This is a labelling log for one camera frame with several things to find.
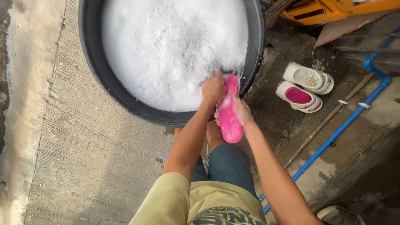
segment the white pipe clip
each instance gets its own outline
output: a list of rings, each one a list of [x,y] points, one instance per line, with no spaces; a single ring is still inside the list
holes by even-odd
[[[343,104],[349,104],[348,102],[343,101],[343,100],[338,100],[338,102],[343,103]]]
[[[369,107],[370,107],[369,105],[367,105],[367,104],[365,104],[365,103],[363,103],[363,102],[359,102],[358,104],[359,104],[360,106],[365,107],[365,108],[369,108]]]

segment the hand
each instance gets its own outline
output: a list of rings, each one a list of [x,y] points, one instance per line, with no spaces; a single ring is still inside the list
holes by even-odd
[[[236,115],[240,121],[242,127],[245,127],[248,123],[253,122],[253,116],[251,115],[250,107],[239,98],[239,94],[236,92],[233,95],[233,101],[235,101]]]
[[[201,87],[201,97],[203,103],[214,107],[224,97],[226,91],[222,72],[217,71]]]

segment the black plastic basin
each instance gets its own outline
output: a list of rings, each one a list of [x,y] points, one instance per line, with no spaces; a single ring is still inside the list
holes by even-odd
[[[106,0],[80,0],[79,36],[89,68],[104,91],[122,108],[150,123],[182,127],[195,112],[166,112],[137,101],[119,82],[104,54],[101,36],[102,8]],[[246,63],[241,79],[240,97],[243,97],[258,73],[265,46],[264,13],[258,0],[243,0],[246,7],[249,41]]]

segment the person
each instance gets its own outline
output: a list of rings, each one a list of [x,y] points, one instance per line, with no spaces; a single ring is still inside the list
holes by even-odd
[[[254,190],[248,156],[227,144],[216,121],[208,122],[224,97],[222,72],[202,86],[202,102],[183,129],[175,129],[162,175],[131,220],[131,225],[265,225]],[[249,106],[235,94],[236,113],[253,152],[262,189],[280,225],[319,225],[296,184],[275,157]],[[210,144],[206,173],[200,152]]]

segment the dark shorts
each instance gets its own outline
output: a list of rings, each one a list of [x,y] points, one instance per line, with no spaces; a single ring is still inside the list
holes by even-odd
[[[164,162],[170,150],[171,148],[164,153],[162,157]],[[233,184],[247,190],[258,199],[254,190],[248,155],[236,145],[220,145],[210,153],[208,174],[204,168],[203,160],[199,157],[192,175],[192,182],[196,181],[220,181]]]

